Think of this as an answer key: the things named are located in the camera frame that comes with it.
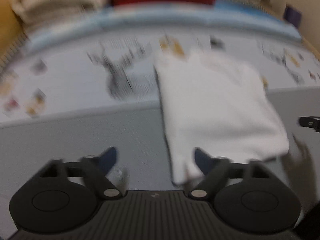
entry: purple object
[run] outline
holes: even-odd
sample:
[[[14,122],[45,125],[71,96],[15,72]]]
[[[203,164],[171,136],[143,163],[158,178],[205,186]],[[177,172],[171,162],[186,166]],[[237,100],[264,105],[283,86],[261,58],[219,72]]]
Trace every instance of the purple object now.
[[[283,18],[289,23],[293,24],[296,28],[300,27],[302,14],[291,6],[287,5],[284,11]]]

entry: white towel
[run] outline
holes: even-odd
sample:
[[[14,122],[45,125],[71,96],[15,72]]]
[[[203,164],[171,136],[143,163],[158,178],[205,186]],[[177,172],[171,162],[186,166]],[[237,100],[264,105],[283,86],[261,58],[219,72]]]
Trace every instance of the white towel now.
[[[156,71],[176,184],[200,177],[194,148],[236,163],[286,154],[284,126],[259,74],[222,52],[159,54]]]

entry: wall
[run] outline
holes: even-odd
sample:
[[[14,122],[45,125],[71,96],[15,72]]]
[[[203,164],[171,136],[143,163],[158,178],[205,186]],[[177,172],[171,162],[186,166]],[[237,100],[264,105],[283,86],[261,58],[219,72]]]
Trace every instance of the wall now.
[[[286,4],[290,4],[302,12],[299,31],[320,51],[320,0],[270,0],[272,9],[280,16],[283,15]]]

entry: ribbed black surface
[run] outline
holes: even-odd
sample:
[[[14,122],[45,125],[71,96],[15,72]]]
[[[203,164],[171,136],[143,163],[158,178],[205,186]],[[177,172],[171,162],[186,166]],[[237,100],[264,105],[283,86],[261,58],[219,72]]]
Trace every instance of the ribbed black surface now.
[[[17,232],[10,240],[250,240],[298,238],[282,232],[257,236],[230,228],[209,204],[190,200],[182,191],[128,191],[126,197],[103,203],[85,225],[63,234]]]

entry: circular pad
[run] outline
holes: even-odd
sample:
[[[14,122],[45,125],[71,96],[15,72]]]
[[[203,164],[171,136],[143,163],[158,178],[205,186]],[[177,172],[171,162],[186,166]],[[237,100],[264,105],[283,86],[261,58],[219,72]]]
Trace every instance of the circular pad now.
[[[41,211],[57,211],[69,203],[68,194],[58,190],[47,190],[38,193],[32,200],[35,208]]]
[[[301,210],[298,198],[288,187],[262,178],[223,188],[214,199],[214,208],[232,227],[258,234],[294,226]]]
[[[86,187],[47,177],[18,190],[9,209],[16,225],[26,231],[58,233],[85,223],[96,206],[94,193]]]

